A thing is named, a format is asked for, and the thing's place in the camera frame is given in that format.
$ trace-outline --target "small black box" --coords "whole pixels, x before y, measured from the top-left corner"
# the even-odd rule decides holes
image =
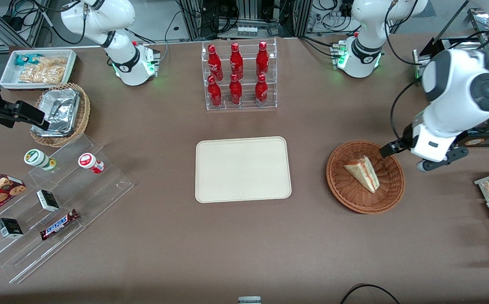
[[[22,18],[21,17],[3,16],[2,20],[4,20],[4,22],[6,22],[15,31],[20,31],[22,29]]]
[[[50,212],[57,212],[59,210],[60,206],[58,206],[57,199],[52,192],[42,189],[36,194],[38,195],[38,200],[40,201],[43,209]]]
[[[3,237],[9,239],[18,239],[23,235],[17,220],[6,219],[4,217],[0,219],[0,233],[2,233]]]

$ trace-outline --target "jar lid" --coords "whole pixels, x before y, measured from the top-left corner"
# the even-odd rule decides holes
[[[37,166],[41,164],[47,156],[45,153],[43,153],[40,150],[37,149],[32,149],[26,152],[24,160],[25,163],[32,165],[32,166]]]
[[[78,160],[80,167],[90,169],[96,163],[96,157],[92,153],[83,153]]]

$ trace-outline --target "green and white jar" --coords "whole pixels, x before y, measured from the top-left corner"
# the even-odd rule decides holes
[[[25,163],[30,166],[40,167],[45,171],[52,170],[57,166],[57,161],[47,156],[45,153],[37,149],[32,149],[25,154]]]

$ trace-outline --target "aluminum foil container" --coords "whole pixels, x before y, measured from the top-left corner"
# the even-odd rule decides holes
[[[67,137],[74,133],[74,125],[81,95],[74,89],[47,91],[43,94],[39,109],[49,123],[47,131],[32,126],[34,134],[41,137]]]

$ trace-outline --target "red and white jar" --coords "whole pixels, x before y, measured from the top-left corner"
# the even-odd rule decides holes
[[[101,160],[98,160],[92,153],[83,153],[78,160],[79,166],[88,169],[96,174],[101,173],[105,166]]]

